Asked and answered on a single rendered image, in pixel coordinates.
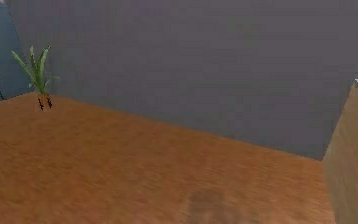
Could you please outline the green house plant in pot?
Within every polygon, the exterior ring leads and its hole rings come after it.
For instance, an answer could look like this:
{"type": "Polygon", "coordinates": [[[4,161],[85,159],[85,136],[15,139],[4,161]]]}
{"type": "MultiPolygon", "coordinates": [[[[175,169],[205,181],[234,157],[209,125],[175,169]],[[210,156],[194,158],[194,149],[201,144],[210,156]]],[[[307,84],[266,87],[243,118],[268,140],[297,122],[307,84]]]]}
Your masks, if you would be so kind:
{"type": "Polygon", "coordinates": [[[45,72],[46,60],[51,46],[45,47],[39,56],[36,56],[33,46],[29,48],[29,61],[25,62],[14,50],[11,55],[20,67],[29,76],[29,87],[33,87],[37,93],[37,102],[39,109],[43,111],[46,107],[53,107],[51,95],[49,94],[49,84],[58,79],[58,76],[45,72]]]}

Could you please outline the wooden cabinet with pale top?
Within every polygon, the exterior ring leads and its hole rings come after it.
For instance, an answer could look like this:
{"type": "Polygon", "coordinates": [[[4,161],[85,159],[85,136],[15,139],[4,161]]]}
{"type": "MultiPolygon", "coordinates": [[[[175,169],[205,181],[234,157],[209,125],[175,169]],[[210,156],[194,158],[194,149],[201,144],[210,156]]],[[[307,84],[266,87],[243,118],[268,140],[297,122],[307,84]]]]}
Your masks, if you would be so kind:
{"type": "Polygon", "coordinates": [[[358,224],[358,79],[322,163],[336,224],[358,224]]]}

